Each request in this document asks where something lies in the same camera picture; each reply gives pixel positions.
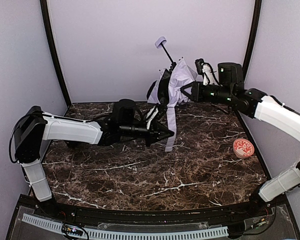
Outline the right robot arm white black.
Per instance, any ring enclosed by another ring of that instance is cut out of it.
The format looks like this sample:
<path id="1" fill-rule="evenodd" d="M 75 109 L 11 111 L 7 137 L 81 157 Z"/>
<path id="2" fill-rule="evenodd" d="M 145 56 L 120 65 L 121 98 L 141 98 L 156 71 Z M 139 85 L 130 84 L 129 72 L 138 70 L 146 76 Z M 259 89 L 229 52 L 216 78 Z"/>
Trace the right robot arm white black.
<path id="1" fill-rule="evenodd" d="M 273 95 L 250 88 L 245 89 L 243 68 L 239 63 L 223 62 L 218 64 L 218 79 L 214 78 L 211 66 L 198 59 L 197 72 L 204 81 L 193 81 L 181 87 L 180 91 L 193 102 L 223 104 L 242 114 L 268 123 L 300 142 L 300 113 Z M 277 196 L 300 186 L 300 160 L 271 180 L 260 185 L 249 197 L 253 203 L 267 203 Z"/>

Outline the lavender folding umbrella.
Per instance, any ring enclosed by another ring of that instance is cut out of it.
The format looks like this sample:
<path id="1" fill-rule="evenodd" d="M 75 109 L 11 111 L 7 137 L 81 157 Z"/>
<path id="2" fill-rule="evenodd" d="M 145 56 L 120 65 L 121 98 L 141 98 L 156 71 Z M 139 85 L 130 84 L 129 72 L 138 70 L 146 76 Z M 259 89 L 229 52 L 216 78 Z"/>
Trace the lavender folding umbrella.
<path id="1" fill-rule="evenodd" d="M 170 69 L 160 71 L 160 79 L 154 81 L 150 86 L 146 98 L 149 104 L 161 104 L 167 107 L 167 126 L 174 132 L 174 136 L 167 139 L 166 152 L 173 150 L 177 134 L 177 121 L 175 107 L 188 101 L 188 98 L 181 93 L 180 88 L 194 82 L 197 74 L 191 69 L 186 61 L 181 58 L 178 62 L 171 60 Z"/>

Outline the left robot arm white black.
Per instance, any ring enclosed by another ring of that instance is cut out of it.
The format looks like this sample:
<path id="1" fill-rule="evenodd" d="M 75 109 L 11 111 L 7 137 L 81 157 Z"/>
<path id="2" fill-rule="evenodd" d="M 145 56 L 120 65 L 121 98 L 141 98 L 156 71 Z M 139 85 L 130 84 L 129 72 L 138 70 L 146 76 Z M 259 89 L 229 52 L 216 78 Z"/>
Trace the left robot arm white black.
<path id="1" fill-rule="evenodd" d="M 50 201 L 53 194 L 40 155 L 43 141 L 110 146 L 127 137 L 130 141 L 144 139 L 149 147 L 175 134 L 159 121 L 165 112 L 166 107 L 156 104 L 143 115 L 135 101 L 121 99 L 114 103 L 108 115 L 83 120 L 53 115 L 34 105 L 13 127 L 8 144 L 9 158 L 12 163 L 22 166 L 37 200 Z"/>

